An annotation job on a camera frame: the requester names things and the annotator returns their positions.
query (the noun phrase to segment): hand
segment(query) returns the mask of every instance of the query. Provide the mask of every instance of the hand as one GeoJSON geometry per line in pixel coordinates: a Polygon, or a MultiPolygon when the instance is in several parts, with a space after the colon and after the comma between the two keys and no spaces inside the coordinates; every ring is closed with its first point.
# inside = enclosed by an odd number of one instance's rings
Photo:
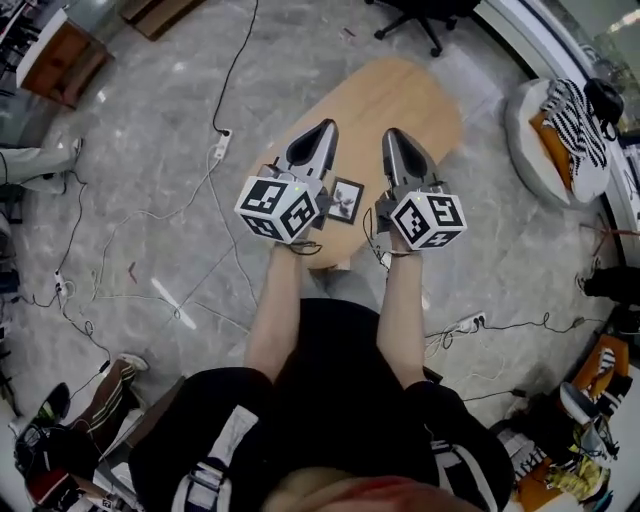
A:
{"type": "Polygon", "coordinates": [[[402,234],[400,233],[400,231],[398,231],[398,228],[396,227],[395,224],[393,224],[389,228],[389,238],[391,238],[391,248],[394,251],[398,251],[398,252],[411,252],[412,251],[411,247],[409,247],[409,245],[405,241],[405,239],[402,236],[402,234]]]}

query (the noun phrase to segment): bag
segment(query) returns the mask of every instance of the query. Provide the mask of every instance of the bag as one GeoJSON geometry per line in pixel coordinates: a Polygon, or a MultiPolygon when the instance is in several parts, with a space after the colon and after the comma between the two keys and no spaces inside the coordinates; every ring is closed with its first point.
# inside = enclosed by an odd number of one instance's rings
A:
{"type": "Polygon", "coordinates": [[[593,113],[600,120],[600,129],[605,139],[614,141],[618,137],[616,125],[622,117],[624,102],[622,97],[606,80],[590,78],[584,86],[584,94],[593,107],[593,113]],[[609,134],[609,123],[613,126],[613,135],[609,134]]]}

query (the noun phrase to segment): black cable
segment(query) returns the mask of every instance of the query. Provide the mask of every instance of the black cable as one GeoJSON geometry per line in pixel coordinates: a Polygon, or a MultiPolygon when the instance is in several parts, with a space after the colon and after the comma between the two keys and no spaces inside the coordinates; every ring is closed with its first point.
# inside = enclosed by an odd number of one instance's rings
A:
{"type": "Polygon", "coordinates": [[[7,166],[7,160],[4,158],[4,154],[0,151],[0,156],[2,157],[2,163],[4,164],[4,185],[9,184],[9,166],[7,166]]]}
{"type": "Polygon", "coordinates": [[[62,268],[62,265],[64,265],[64,262],[67,261],[67,257],[69,256],[69,251],[71,250],[71,244],[73,243],[73,238],[76,234],[76,230],[78,229],[78,225],[80,224],[80,221],[82,220],[82,192],[84,191],[85,187],[88,185],[88,183],[86,181],[82,181],[78,174],[76,173],[76,171],[69,171],[71,174],[73,174],[76,178],[76,181],[82,185],[82,188],[80,189],[80,193],[78,194],[78,205],[80,206],[80,213],[78,215],[78,220],[76,221],[76,224],[73,226],[73,229],[71,230],[71,237],[69,238],[69,245],[67,246],[67,250],[64,253],[64,256],[62,257],[62,260],[60,261],[60,264],[58,265],[58,267],[56,268],[56,270],[60,270],[62,268]]]}
{"type": "Polygon", "coordinates": [[[490,398],[492,396],[498,396],[498,395],[506,395],[507,393],[513,395],[513,396],[517,396],[519,398],[526,398],[527,397],[527,393],[521,389],[510,389],[508,391],[498,391],[497,393],[490,393],[488,395],[483,395],[483,396],[475,396],[473,398],[467,398],[465,400],[463,400],[463,402],[473,402],[474,400],[484,400],[485,398],[490,398]]]}
{"type": "Polygon", "coordinates": [[[78,393],[80,393],[80,391],[82,391],[84,388],[86,388],[89,384],[91,384],[91,382],[93,382],[93,379],[95,379],[96,377],[98,377],[111,363],[105,363],[100,367],[100,370],[98,370],[98,373],[96,373],[93,377],[91,377],[87,382],[85,382],[82,386],[80,386],[78,389],[76,389],[73,394],[69,397],[69,400],[67,400],[67,403],[71,403],[71,400],[73,400],[73,397],[76,396],[78,393]]]}
{"type": "Polygon", "coordinates": [[[364,231],[364,235],[367,237],[367,242],[369,242],[369,247],[371,247],[371,251],[374,256],[378,260],[378,263],[384,267],[384,269],[388,272],[389,269],[382,261],[382,248],[379,245],[373,245],[373,213],[371,208],[369,208],[364,215],[362,216],[362,230],[364,231]],[[367,216],[369,216],[369,231],[367,232],[366,221],[367,216]]]}
{"type": "Polygon", "coordinates": [[[259,3],[260,1],[256,0],[256,6],[253,9],[253,17],[251,18],[251,24],[249,25],[249,30],[247,31],[247,37],[245,37],[244,43],[242,43],[240,50],[238,50],[238,53],[236,53],[236,56],[234,57],[233,62],[231,63],[231,67],[229,68],[229,71],[227,72],[227,76],[224,79],[224,85],[222,86],[222,92],[220,93],[220,97],[218,98],[218,104],[216,105],[216,109],[213,113],[213,120],[211,121],[211,124],[213,125],[213,129],[221,135],[225,135],[225,136],[229,135],[229,132],[227,130],[221,130],[216,126],[216,117],[218,116],[218,111],[220,110],[220,105],[222,104],[222,98],[224,97],[224,93],[227,90],[227,85],[229,83],[229,78],[231,77],[233,68],[235,67],[236,62],[238,61],[238,58],[240,57],[240,54],[244,50],[245,46],[247,46],[247,43],[249,42],[249,38],[251,37],[251,32],[253,32],[253,24],[256,21],[256,15],[258,14],[259,3]]]}
{"type": "Polygon", "coordinates": [[[73,326],[73,328],[76,331],[78,331],[83,336],[86,336],[87,338],[89,338],[91,343],[93,343],[96,347],[103,350],[107,354],[107,362],[105,364],[107,366],[111,364],[111,352],[109,351],[109,349],[93,339],[93,324],[89,320],[86,320],[84,322],[84,329],[81,329],[73,320],[71,320],[71,318],[67,316],[67,314],[64,312],[64,309],[62,309],[62,305],[60,307],[60,310],[62,311],[62,316],[73,326]]]}
{"type": "Polygon", "coordinates": [[[488,331],[506,331],[508,329],[514,329],[516,327],[525,327],[527,325],[532,325],[534,327],[544,327],[548,331],[552,331],[552,332],[555,332],[555,333],[558,333],[558,334],[566,334],[566,333],[568,333],[569,331],[571,331],[573,329],[577,329],[578,327],[580,327],[585,322],[605,323],[604,320],[599,320],[599,319],[596,319],[596,318],[584,318],[582,316],[579,316],[566,329],[554,329],[553,327],[549,327],[547,325],[547,322],[549,321],[550,317],[551,317],[551,314],[547,311],[542,317],[542,322],[523,322],[521,324],[511,324],[511,325],[505,325],[505,326],[502,326],[502,327],[493,326],[493,325],[485,325],[484,319],[481,317],[478,320],[478,329],[482,328],[482,329],[486,329],[488,331]]]}
{"type": "Polygon", "coordinates": [[[322,244],[314,242],[313,240],[301,240],[291,243],[289,250],[298,256],[314,256],[322,250],[322,244]]]}
{"type": "Polygon", "coordinates": [[[23,295],[18,295],[17,297],[14,297],[13,299],[11,299],[11,303],[15,304],[16,302],[21,300],[21,301],[24,301],[27,304],[29,304],[29,306],[38,306],[39,308],[50,308],[51,305],[53,304],[53,302],[56,300],[57,296],[58,296],[58,294],[56,293],[53,297],[51,297],[51,300],[49,301],[49,304],[40,304],[36,300],[35,293],[31,295],[31,301],[29,301],[29,299],[25,298],[23,295]]]}
{"type": "Polygon", "coordinates": [[[636,196],[640,197],[640,192],[638,192],[638,187],[634,183],[634,180],[631,178],[631,176],[629,176],[629,173],[626,169],[624,169],[624,177],[626,178],[627,184],[629,185],[630,189],[629,201],[633,201],[633,195],[635,194],[636,196]]]}

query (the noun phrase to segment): black shirt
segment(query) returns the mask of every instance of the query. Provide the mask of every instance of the black shirt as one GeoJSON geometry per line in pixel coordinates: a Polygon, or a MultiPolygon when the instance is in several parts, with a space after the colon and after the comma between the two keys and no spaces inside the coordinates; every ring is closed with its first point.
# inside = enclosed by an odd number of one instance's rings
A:
{"type": "Polygon", "coordinates": [[[206,457],[237,405],[259,421],[229,468],[232,511],[259,510],[282,478],[308,467],[437,486],[433,440],[469,450],[503,508],[513,483],[504,448],[454,391],[426,381],[402,389],[376,346],[378,319],[357,304],[306,299],[298,345],[275,384],[248,368],[188,379],[129,460],[145,509],[171,509],[180,480],[206,457]]]}

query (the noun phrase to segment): orange cushion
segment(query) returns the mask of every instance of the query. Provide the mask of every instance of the orange cushion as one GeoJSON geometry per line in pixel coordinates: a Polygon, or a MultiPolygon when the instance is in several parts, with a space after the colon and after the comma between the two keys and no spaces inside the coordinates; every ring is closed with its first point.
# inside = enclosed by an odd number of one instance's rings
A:
{"type": "Polygon", "coordinates": [[[547,489],[544,483],[550,465],[551,459],[547,457],[518,482],[518,498],[525,512],[534,512],[562,494],[558,489],[547,489]]]}
{"type": "Polygon", "coordinates": [[[622,377],[629,375],[629,345],[613,336],[603,334],[582,365],[582,368],[580,368],[578,375],[573,379],[572,384],[575,387],[580,390],[586,389],[592,383],[593,379],[598,376],[600,353],[604,348],[610,348],[615,355],[616,362],[614,363],[613,371],[622,377]]]}
{"type": "Polygon", "coordinates": [[[571,161],[569,157],[569,151],[564,147],[564,144],[558,137],[558,133],[551,126],[542,126],[542,122],[545,120],[546,114],[543,111],[538,112],[531,118],[529,124],[536,131],[542,145],[546,149],[547,155],[551,156],[551,161],[556,167],[562,183],[565,188],[571,190],[571,161]]]}

